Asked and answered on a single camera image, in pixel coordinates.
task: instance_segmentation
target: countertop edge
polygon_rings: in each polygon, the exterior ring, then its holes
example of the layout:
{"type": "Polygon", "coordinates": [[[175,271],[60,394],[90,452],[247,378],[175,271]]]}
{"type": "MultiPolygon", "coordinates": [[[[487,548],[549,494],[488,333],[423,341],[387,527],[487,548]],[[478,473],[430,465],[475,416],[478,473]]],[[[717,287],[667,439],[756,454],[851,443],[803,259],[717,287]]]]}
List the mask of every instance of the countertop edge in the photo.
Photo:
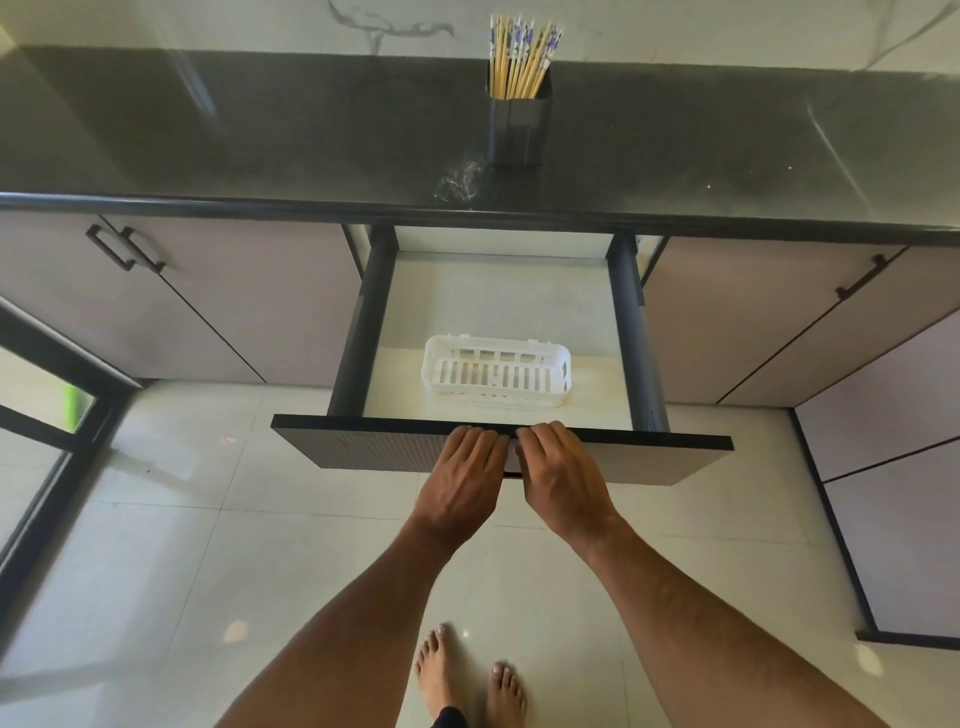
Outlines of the countertop edge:
{"type": "Polygon", "coordinates": [[[960,228],[677,214],[505,211],[310,200],[0,192],[0,210],[960,247],[960,228]]]}

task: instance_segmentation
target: open drawer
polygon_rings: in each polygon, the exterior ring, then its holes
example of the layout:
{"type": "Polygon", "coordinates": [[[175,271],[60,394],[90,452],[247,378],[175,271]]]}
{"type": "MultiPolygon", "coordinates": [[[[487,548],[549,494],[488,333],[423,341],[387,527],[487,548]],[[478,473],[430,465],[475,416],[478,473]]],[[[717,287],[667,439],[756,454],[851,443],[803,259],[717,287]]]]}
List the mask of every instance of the open drawer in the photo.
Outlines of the open drawer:
{"type": "MultiPolygon", "coordinates": [[[[457,425],[513,435],[559,420],[610,482],[673,485],[733,445],[669,431],[642,304],[631,235],[606,258],[570,259],[400,253],[394,229],[374,227],[327,416],[278,414],[273,428],[322,468],[427,472],[457,425]],[[420,366],[448,333],[563,344],[570,392],[558,407],[437,398],[420,366]]],[[[513,455],[504,475],[518,475],[513,455]]]]}

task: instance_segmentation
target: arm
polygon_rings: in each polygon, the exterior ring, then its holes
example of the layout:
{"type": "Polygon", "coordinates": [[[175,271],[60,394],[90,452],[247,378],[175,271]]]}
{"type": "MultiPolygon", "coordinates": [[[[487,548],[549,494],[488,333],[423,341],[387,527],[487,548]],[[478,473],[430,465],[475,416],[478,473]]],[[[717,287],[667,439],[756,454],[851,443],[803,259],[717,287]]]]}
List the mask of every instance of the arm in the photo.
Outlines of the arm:
{"type": "Polygon", "coordinates": [[[433,583],[490,516],[508,440],[457,427],[394,542],[233,701],[217,724],[393,728],[433,583]]]}
{"type": "Polygon", "coordinates": [[[527,502],[607,589],[676,728],[883,728],[820,670],[645,544],[563,425],[517,436],[527,502]]]}

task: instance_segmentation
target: countertop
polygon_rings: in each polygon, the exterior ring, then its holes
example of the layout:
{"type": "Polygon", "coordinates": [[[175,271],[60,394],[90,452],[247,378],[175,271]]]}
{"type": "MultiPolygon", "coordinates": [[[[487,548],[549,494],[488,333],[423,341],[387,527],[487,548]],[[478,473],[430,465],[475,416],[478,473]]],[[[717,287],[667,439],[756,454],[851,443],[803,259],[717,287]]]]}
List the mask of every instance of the countertop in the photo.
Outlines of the countertop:
{"type": "Polygon", "coordinates": [[[484,162],[486,63],[30,47],[0,206],[960,245],[960,85],[557,62],[542,167],[484,162]]]}

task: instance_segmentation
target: toe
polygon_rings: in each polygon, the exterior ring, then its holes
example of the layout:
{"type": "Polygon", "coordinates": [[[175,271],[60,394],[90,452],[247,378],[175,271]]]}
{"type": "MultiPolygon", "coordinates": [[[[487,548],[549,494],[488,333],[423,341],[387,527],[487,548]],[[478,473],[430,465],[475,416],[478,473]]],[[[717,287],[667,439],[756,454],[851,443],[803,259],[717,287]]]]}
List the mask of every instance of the toe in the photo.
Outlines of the toe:
{"type": "Polygon", "coordinates": [[[503,666],[500,663],[496,663],[493,667],[490,668],[490,687],[498,688],[500,687],[500,681],[503,679],[503,666]]]}

